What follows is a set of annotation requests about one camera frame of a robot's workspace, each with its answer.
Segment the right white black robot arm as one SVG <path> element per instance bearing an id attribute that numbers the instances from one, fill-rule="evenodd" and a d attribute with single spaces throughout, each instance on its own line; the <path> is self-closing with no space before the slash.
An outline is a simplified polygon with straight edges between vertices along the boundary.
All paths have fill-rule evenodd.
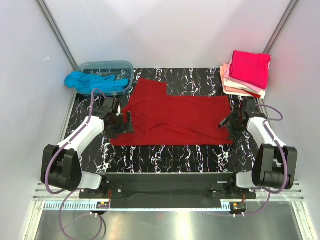
<path id="1" fill-rule="evenodd" d="M 295 181 L 298 151 L 285 144 L 270 126 L 273 118 L 259 111 L 253 99 L 242 102 L 239 110 L 232 111 L 220 124 L 226 128 L 229 139 L 237 141 L 250 133 L 259 147 L 252 170 L 238 172 L 226 185 L 232 198 L 239 198 L 245 191 L 263 189 L 270 194 L 280 194 L 291 189 Z"/>

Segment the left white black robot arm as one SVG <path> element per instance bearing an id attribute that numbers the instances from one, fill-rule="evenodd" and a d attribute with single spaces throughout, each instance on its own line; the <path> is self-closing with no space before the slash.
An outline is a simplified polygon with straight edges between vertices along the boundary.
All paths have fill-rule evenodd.
<path id="1" fill-rule="evenodd" d="M 103 198 L 110 192 L 106 177 L 99 173 L 83 171 L 80 157 L 90 143 L 100 134 L 109 139 L 133 133 L 131 113 L 122 114 L 117 99 L 107 97 L 99 108 L 91 108 L 82 124 L 66 139 L 56 145 L 47 145 L 42 154 L 40 180 L 48 193 L 64 191 L 90 191 Z"/>

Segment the dark red t shirt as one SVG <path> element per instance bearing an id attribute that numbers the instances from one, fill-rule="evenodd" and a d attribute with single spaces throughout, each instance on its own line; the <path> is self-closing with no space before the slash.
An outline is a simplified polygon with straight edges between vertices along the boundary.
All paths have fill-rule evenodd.
<path id="1" fill-rule="evenodd" d="M 226 96 L 172 96 L 165 82 L 140 78 L 123 112 L 131 114 L 133 132 L 111 139 L 114 146 L 233 144 L 219 127 L 231 112 Z"/>

